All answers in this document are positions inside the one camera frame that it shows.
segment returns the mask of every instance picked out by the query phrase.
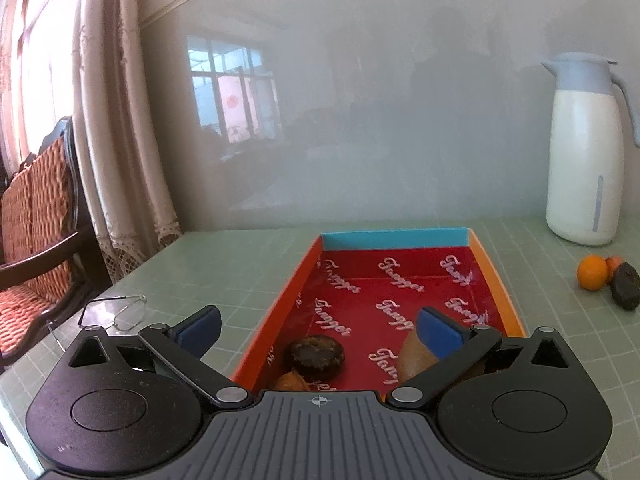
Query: chair armrest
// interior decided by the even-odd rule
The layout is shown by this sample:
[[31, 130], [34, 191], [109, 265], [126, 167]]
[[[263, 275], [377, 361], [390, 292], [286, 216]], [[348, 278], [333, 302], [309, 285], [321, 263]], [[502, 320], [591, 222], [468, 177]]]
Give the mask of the chair armrest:
[[92, 239], [94, 232], [90, 226], [74, 231], [55, 245], [32, 254], [28, 258], [0, 266], [0, 290], [41, 276], [55, 269]]

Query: orange fruit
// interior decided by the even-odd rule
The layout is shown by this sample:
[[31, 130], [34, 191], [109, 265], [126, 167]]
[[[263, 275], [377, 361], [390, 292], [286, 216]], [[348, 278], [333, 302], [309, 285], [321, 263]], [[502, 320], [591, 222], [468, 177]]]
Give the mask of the orange fruit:
[[609, 267], [603, 257], [597, 254], [585, 256], [575, 273], [578, 283], [587, 290], [600, 290], [607, 283]]
[[607, 283], [611, 283], [613, 280], [613, 273], [616, 272], [616, 269], [620, 266], [620, 264], [625, 263], [621, 256], [610, 256], [606, 260], [607, 263]]

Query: white thermos jug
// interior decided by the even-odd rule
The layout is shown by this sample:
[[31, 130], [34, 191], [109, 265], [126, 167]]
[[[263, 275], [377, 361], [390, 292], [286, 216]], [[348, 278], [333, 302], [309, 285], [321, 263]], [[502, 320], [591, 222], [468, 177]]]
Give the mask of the white thermos jug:
[[566, 240], [597, 246], [613, 240], [622, 203], [622, 123], [612, 83], [619, 86], [640, 148], [636, 101], [603, 56], [570, 52], [542, 63], [557, 77], [551, 123], [546, 223]]

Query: triangular cutout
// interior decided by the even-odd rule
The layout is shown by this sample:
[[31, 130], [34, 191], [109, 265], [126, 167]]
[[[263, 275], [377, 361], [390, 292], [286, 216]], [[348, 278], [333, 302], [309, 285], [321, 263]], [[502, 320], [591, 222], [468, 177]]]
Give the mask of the triangular cutout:
[[569, 367], [553, 339], [543, 339], [540, 342], [540, 346], [533, 356], [531, 363], [541, 366], [553, 366], [554, 368]]
[[102, 350], [100, 341], [95, 337], [91, 337], [85, 340], [69, 366], [79, 368], [81, 366], [99, 365], [105, 362], [107, 362], [107, 356]]

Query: silver screw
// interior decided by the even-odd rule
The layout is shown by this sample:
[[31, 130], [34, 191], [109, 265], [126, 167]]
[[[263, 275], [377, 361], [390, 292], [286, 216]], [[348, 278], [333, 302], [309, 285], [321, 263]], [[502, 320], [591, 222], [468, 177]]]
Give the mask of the silver screw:
[[422, 392], [411, 386], [400, 386], [391, 392], [391, 396], [398, 402], [417, 402], [422, 398]]
[[244, 388], [238, 388], [237, 386], [227, 386], [218, 390], [216, 397], [220, 402], [241, 402], [248, 397], [248, 393]]

